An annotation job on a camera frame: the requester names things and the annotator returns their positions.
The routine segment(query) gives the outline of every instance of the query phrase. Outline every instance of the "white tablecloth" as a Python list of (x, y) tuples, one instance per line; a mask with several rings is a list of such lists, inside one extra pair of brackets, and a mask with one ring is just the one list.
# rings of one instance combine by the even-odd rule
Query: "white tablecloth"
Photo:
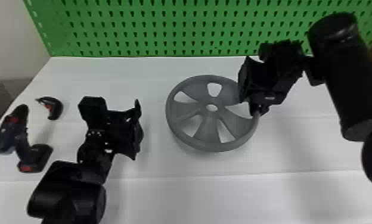
[[(301, 78), (281, 106), (272, 106), (242, 147), (204, 153), (172, 135), (165, 101), (180, 81), (197, 74), (236, 80), (243, 57), (54, 57), (13, 102), (27, 104), (29, 141), (46, 143), (54, 160), (76, 160), (86, 123), (78, 103), (102, 96), (108, 109), (127, 110), (138, 98), (145, 137), (136, 161), (114, 159), (101, 223), (372, 223), (372, 184), (361, 170), (361, 144), (340, 134), (324, 85)], [(57, 121), (35, 98), (64, 104)], [(40, 223), (26, 214), (43, 176), (17, 171), (15, 154), (0, 155), (0, 223)]]

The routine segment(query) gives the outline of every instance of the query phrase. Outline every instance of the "cordless drill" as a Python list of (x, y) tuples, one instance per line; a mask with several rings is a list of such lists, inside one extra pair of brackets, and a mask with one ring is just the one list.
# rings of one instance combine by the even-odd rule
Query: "cordless drill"
[(29, 108), (22, 104), (5, 116), (0, 127), (0, 154), (16, 151), (20, 161), (19, 171), (24, 173), (41, 172), (52, 153), (52, 148), (45, 144), (30, 146), (27, 141), (27, 116)]

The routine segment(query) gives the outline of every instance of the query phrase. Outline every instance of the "gray wheel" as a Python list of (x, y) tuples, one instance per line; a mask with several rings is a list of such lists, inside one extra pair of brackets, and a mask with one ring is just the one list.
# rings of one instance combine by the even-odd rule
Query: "gray wheel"
[[(222, 86), (218, 96), (209, 94), (207, 85), (217, 83)], [(183, 92), (196, 102), (175, 101), (175, 95)], [(182, 142), (204, 151), (222, 152), (235, 149), (251, 138), (256, 130), (259, 113), (256, 112), (250, 119), (240, 117), (225, 106), (236, 105), (238, 100), (237, 83), (231, 79), (214, 75), (201, 75), (188, 78), (174, 87), (166, 100), (166, 120), (169, 128)], [(206, 107), (213, 104), (218, 109), (210, 111)], [(180, 123), (196, 115), (202, 116), (197, 132), (187, 135)], [(218, 133), (218, 120), (220, 120), (235, 140), (221, 142)]]

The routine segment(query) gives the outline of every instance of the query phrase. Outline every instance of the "red button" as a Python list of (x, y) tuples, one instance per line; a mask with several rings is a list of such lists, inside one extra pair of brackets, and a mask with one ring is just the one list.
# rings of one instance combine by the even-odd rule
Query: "red button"
[(22, 172), (31, 172), (33, 169), (30, 166), (21, 166), (20, 171)]

